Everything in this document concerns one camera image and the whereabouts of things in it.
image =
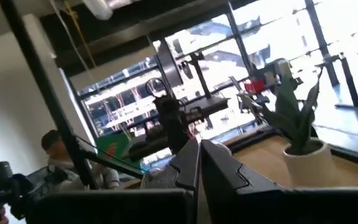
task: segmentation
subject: snake plant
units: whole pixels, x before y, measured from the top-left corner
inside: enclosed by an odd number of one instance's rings
[[[310,137],[315,135],[312,127],[314,121],[314,106],[319,94],[319,79],[317,84],[310,89],[306,101],[300,110],[298,100],[294,94],[294,88],[290,78],[283,77],[282,84],[277,90],[275,111],[270,111],[266,106],[262,108],[262,114],[273,128],[281,130],[290,140],[291,148],[287,151],[293,155],[307,155],[317,150],[310,147]]]

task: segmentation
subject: white pot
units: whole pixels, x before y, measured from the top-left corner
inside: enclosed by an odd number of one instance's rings
[[[320,149],[304,156],[294,156],[284,152],[284,161],[294,187],[332,187],[337,184],[336,167],[329,145],[318,138],[312,141],[322,145]]]

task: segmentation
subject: potted plant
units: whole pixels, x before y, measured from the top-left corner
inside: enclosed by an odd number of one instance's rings
[[[319,79],[309,91],[300,110],[291,79],[283,77],[277,90],[275,111],[270,111],[266,106],[262,108],[266,122],[280,130],[290,142],[284,149],[283,156],[295,186],[335,184],[336,168],[329,145],[311,137],[311,134],[316,136],[312,123],[318,94]]]

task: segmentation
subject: cap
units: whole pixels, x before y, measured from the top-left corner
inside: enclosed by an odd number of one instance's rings
[[[46,151],[48,150],[55,142],[60,139],[60,133],[57,130],[50,130],[45,134],[41,139],[41,146]]]

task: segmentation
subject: yellow cable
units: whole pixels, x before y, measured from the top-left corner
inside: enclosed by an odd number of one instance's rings
[[[87,44],[86,41],[85,41],[85,38],[84,38],[84,35],[83,35],[82,31],[81,31],[80,25],[79,25],[78,22],[77,22],[75,13],[74,13],[73,9],[71,8],[70,3],[69,3],[68,1],[65,1],[65,5],[66,5],[66,8],[67,8],[68,12],[70,13],[71,19],[73,20],[74,26],[75,26],[75,28],[77,29],[78,34],[79,34],[80,37],[81,37],[81,41],[82,41],[82,43],[83,43],[83,45],[84,45],[84,47],[85,47],[85,50],[86,50],[86,52],[88,53],[89,58],[91,59],[92,65],[93,65],[94,68],[96,68],[96,67],[97,67],[97,66],[96,66],[96,63],[95,63],[94,60],[93,60],[91,51],[90,51],[90,49],[89,49],[89,47],[88,47],[88,44]]]

